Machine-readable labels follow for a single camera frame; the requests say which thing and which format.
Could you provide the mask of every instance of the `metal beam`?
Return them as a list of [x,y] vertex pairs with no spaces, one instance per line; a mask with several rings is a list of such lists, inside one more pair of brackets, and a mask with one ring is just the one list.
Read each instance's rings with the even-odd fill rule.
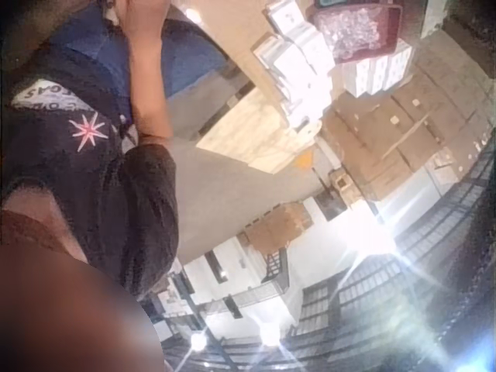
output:
[[222,344],[216,339],[210,328],[207,326],[207,323],[205,323],[205,320],[198,311],[198,308],[196,307],[196,304],[193,302],[193,299],[189,295],[188,289],[181,280],[181,277],[177,274],[173,274],[172,278],[174,279],[174,283],[177,285],[177,289],[179,290],[179,293],[182,295],[183,299],[188,303],[188,306],[191,308],[193,315],[198,320],[200,326],[204,329],[205,335],[207,336],[208,341],[212,344],[215,351],[219,353],[219,355],[226,361],[226,363],[230,367],[230,370],[238,371],[239,370],[238,366],[233,362],[229,354],[226,353],[226,351],[222,347]]

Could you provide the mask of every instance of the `railing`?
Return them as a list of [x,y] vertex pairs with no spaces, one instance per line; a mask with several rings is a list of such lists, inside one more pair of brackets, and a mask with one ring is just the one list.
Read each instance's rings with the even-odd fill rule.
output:
[[[254,305],[283,295],[289,288],[288,253],[281,248],[278,253],[267,258],[267,276],[262,285],[233,295],[238,308]],[[212,301],[198,306],[203,316],[228,312],[223,300]]]

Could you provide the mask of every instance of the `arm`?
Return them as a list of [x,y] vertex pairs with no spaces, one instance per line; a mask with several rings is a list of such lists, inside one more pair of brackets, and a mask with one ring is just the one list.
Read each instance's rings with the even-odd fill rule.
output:
[[131,105],[139,144],[172,137],[162,78],[162,27],[169,0],[118,0],[116,13],[129,44]]

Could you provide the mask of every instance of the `dark t-shirt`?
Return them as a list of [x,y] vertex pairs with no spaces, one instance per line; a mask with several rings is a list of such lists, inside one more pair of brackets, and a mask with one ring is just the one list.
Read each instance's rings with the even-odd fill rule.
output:
[[59,58],[60,70],[31,70],[4,108],[2,200],[23,184],[50,190],[90,265],[139,297],[177,251],[174,161],[160,145],[123,154],[115,111],[98,107],[110,90],[88,81],[101,71],[88,77],[93,67],[81,56],[81,97],[78,72],[71,79]]

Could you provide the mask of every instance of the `hand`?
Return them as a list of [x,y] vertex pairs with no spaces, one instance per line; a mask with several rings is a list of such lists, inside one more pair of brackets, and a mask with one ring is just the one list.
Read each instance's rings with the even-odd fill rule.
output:
[[116,0],[115,13],[131,47],[162,41],[162,28],[171,0]]

